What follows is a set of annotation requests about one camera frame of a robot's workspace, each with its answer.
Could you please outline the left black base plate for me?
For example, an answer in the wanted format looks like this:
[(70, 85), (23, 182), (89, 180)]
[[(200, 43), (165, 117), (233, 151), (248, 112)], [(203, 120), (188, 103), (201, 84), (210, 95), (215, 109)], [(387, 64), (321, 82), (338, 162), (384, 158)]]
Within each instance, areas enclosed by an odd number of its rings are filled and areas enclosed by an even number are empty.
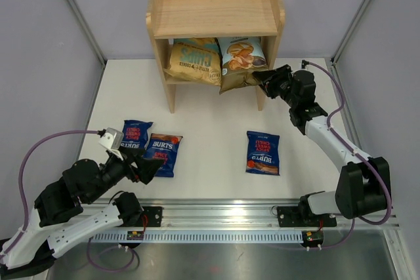
[(140, 218), (134, 223), (133, 227), (143, 228), (143, 223), (147, 228), (160, 228), (163, 218), (163, 207), (143, 206)]

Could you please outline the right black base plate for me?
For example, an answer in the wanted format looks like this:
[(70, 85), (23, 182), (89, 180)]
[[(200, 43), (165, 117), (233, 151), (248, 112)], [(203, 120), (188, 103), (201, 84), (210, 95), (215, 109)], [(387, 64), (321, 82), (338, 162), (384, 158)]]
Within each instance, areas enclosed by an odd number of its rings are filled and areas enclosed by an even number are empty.
[(276, 215), (281, 228), (334, 228), (337, 227), (336, 218), (329, 214), (312, 214), (300, 211), (298, 206), (277, 206)]

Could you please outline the wooden two-tier shelf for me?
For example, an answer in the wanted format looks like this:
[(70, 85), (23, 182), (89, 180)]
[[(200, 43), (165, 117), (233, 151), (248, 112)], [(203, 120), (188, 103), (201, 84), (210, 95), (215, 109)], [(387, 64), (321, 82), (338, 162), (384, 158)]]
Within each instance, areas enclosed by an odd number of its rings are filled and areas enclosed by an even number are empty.
[(256, 36), (273, 67), (285, 27), (283, 0), (148, 0), (146, 28), (169, 111), (181, 79), (166, 74), (170, 40), (178, 38)]

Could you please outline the blue burts bag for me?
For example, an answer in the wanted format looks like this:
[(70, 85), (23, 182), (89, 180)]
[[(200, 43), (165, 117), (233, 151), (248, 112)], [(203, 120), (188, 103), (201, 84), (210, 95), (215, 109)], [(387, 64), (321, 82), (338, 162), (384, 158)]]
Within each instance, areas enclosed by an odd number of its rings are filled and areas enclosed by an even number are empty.
[(155, 176), (173, 178), (175, 163), (182, 136), (152, 133), (144, 158), (162, 160), (163, 164)]
[(121, 147), (131, 149), (144, 149), (148, 143), (148, 129), (153, 122), (144, 122), (134, 119), (124, 120), (123, 140)]
[(251, 174), (280, 175), (280, 137), (265, 132), (247, 131), (245, 171)]

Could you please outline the blue Burts bag far left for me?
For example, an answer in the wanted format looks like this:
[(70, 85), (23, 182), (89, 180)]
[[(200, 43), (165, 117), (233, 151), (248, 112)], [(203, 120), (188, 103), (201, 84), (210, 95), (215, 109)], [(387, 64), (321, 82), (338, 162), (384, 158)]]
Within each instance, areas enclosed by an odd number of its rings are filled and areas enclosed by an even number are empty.
[(124, 120), (123, 140), (121, 147), (131, 149), (144, 149), (148, 143), (148, 129), (153, 122), (144, 122), (134, 119)]

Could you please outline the blue Burts bag right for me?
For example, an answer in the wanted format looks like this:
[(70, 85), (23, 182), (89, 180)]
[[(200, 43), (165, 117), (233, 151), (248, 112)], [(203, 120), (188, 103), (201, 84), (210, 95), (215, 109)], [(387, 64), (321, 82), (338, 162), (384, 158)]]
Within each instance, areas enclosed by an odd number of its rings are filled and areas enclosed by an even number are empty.
[(245, 171), (251, 174), (280, 175), (280, 137), (265, 132), (247, 131)]

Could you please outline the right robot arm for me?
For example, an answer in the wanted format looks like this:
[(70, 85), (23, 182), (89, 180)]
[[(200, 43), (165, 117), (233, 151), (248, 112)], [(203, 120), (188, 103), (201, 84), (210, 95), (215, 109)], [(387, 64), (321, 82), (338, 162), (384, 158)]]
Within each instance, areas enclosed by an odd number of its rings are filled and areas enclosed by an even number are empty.
[(264, 94), (281, 98), (289, 106), (292, 124), (311, 139), (332, 161), (339, 171), (335, 191), (323, 191), (302, 196), (298, 217), (306, 225), (313, 225), (321, 215), (341, 214), (347, 219), (360, 219), (375, 226), (386, 223), (392, 214), (390, 167), (383, 157), (372, 157), (332, 125), (332, 117), (345, 105), (340, 97), (339, 107), (327, 113), (316, 102), (314, 74), (305, 69), (292, 71), (284, 65), (274, 70), (255, 71)]

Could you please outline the yellow kettle chips bag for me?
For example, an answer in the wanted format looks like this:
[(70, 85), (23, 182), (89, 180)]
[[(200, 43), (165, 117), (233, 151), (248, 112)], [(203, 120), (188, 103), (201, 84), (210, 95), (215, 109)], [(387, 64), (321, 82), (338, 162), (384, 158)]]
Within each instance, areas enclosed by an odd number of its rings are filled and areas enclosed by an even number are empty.
[(221, 58), (216, 39), (174, 39), (165, 72), (176, 79), (220, 86)]

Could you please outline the light blue cassava chips bag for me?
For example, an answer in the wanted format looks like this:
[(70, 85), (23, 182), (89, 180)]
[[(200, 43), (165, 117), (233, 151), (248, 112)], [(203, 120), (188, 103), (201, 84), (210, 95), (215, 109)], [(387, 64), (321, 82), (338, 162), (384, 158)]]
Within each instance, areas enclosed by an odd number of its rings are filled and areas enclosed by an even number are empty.
[(256, 71), (267, 71), (268, 63), (260, 37), (218, 37), (221, 61), (219, 94), (258, 85)]

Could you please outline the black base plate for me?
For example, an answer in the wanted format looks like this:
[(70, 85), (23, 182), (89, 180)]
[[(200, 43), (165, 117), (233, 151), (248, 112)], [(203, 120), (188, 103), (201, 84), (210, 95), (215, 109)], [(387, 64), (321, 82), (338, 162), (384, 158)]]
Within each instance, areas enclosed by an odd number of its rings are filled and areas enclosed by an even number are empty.
[(281, 228), (334, 228), (337, 227), (336, 218), (329, 214), (312, 214), (300, 211), (298, 206), (277, 206), (276, 215)]
[(163, 207), (143, 206), (140, 218), (134, 223), (133, 227), (143, 228), (143, 223), (147, 228), (160, 228), (163, 218)]

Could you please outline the aluminium mounting rail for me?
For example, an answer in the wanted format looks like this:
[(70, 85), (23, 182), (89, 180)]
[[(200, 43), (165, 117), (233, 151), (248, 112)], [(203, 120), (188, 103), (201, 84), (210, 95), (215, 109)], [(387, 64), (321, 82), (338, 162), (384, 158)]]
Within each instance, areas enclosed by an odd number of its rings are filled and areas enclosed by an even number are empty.
[[(278, 206), (295, 206), (298, 199), (139, 199), (145, 207), (161, 207), (161, 230), (278, 230)], [(83, 205), (72, 223), (96, 214), (108, 204), (102, 198)], [(400, 230), (395, 214), (374, 226), (356, 219), (357, 230)]]

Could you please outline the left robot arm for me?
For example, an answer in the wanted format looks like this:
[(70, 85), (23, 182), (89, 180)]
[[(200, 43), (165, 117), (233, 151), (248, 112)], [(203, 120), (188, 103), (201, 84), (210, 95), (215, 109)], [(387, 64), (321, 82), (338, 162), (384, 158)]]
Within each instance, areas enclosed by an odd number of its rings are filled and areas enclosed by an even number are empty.
[(144, 212), (132, 192), (119, 197), (96, 214), (75, 224), (68, 222), (127, 178), (148, 184), (164, 161), (147, 159), (144, 150), (128, 150), (121, 157), (109, 154), (105, 163), (76, 161), (49, 184), (33, 204), (28, 220), (10, 239), (1, 241), (1, 278), (31, 277), (53, 266), (70, 249), (102, 231), (137, 225)]

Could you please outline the blue Burts bag centre left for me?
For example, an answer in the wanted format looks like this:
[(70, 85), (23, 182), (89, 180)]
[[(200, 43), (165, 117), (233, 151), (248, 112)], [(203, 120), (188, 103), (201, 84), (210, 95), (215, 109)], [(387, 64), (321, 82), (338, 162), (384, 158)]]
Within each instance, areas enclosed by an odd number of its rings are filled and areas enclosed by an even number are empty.
[(162, 160), (163, 164), (155, 176), (173, 178), (175, 163), (182, 136), (152, 133), (144, 158)]

